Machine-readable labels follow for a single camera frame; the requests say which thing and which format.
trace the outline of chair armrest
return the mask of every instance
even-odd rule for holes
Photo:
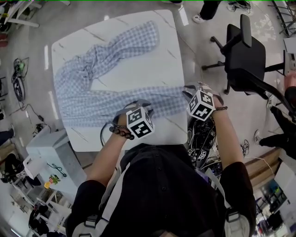
[[[248,48],[252,46],[250,18],[244,14],[240,15],[240,35],[244,45]]]

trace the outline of forearm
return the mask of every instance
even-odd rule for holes
[[[125,142],[126,138],[113,133],[94,160],[87,180],[96,180],[106,187]]]
[[[214,112],[213,119],[223,169],[234,162],[243,162],[241,145],[226,110]]]

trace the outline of black sleeve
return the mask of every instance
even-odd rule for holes
[[[85,181],[79,186],[72,206],[72,213],[66,222],[68,237],[72,236],[76,226],[85,222],[87,217],[98,214],[105,190],[106,187],[95,180]]]
[[[249,220],[250,235],[252,235],[256,225],[256,203],[244,163],[235,162],[227,166],[222,171],[220,183],[226,201]]]

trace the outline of black shirt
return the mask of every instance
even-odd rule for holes
[[[194,170],[183,145],[141,144],[123,157],[130,162],[122,193],[102,236],[151,236],[158,230],[176,236],[198,236],[211,230],[223,236],[225,207],[222,195]],[[255,228],[255,200],[246,167],[236,162],[221,175],[226,200],[245,215],[251,234]],[[68,236],[88,216],[98,214],[105,187],[86,181],[78,189],[72,214],[67,221]]]

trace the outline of black wristband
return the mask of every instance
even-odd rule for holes
[[[228,107],[227,106],[224,106],[224,107],[218,107],[216,108],[216,111],[219,111],[219,110],[227,110]]]

